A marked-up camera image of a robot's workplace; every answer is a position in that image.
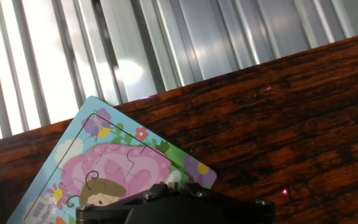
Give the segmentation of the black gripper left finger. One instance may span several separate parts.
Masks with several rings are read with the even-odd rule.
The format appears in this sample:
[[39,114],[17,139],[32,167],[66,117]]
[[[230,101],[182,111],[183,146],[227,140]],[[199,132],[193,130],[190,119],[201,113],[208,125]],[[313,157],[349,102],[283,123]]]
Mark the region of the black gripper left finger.
[[173,196],[177,192],[176,183],[154,184],[150,189],[132,195],[109,205],[81,205],[76,208],[76,224],[124,223],[130,211],[148,202]]

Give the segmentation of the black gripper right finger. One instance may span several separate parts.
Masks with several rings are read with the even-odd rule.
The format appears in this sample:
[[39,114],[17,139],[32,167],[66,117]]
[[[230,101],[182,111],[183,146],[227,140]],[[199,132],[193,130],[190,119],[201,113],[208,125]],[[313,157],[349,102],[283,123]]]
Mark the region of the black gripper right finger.
[[269,200],[242,201],[206,189],[198,183],[176,183],[179,207],[196,223],[275,223],[275,203]]

